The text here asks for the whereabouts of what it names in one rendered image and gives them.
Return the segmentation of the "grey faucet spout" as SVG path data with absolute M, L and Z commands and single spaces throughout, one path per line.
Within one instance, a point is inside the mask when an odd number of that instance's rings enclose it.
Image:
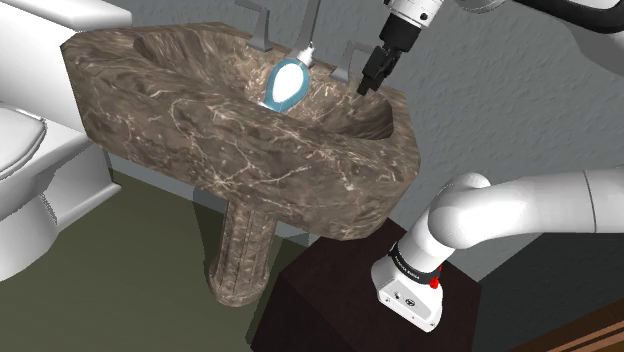
M 308 48 L 313 40 L 320 3 L 321 0 L 308 0 L 300 32 L 290 52 L 290 57 L 296 57 L 299 52 Z

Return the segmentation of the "brown wooden panel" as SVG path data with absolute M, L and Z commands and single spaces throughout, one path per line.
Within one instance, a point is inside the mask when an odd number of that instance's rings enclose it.
M 508 352 L 624 352 L 624 298 Z

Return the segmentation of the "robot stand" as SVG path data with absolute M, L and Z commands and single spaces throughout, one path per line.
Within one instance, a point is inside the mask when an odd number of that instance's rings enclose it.
M 277 276 L 253 352 L 471 352 L 480 285 L 446 262 L 440 324 L 425 333 L 382 305 L 370 268 L 405 231 L 387 220 L 361 240 L 320 238 Z

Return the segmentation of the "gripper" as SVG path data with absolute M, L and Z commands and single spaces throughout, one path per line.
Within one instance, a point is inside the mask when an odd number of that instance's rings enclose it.
M 395 14 L 390 14 L 379 35 L 384 47 L 376 46 L 373 50 L 362 70 L 362 80 L 357 93 L 365 96 L 369 90 L 377 91 L 385 78 L 388 78 L 395 69 L 402 52 L 409 52 L 412 49 L 420 32 L 420 27 Z

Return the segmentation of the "white toilet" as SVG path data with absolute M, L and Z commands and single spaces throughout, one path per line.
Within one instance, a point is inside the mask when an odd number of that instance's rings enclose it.
M 105 0 L 0 0 L 0 282 L 120 190 L 86 135 L 60 47 L 131 24 Z

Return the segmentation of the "brown marble pedestal sink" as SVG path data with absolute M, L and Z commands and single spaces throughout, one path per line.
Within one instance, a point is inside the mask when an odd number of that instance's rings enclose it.
M 341 241 L 377 230 L 419 171 L 404 94 L 357 93 L 315 61 L 286 113 L 262 106 L 288 56 L 223 23 L 94 30 L 61 53 L 88 137 L 106 151 L 226 200 L 207 281 L 240 307 L 265 289 L 278 223 Z

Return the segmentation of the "blue and white oval bottle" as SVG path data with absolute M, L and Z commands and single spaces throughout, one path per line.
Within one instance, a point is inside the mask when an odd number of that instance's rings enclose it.
M 310 42 L 293 58 L 285 58 L 272 69 L 261 106 L 285 113 L 305 97 L 310 86 L 309 69 L 314 51 L 315 47 Z

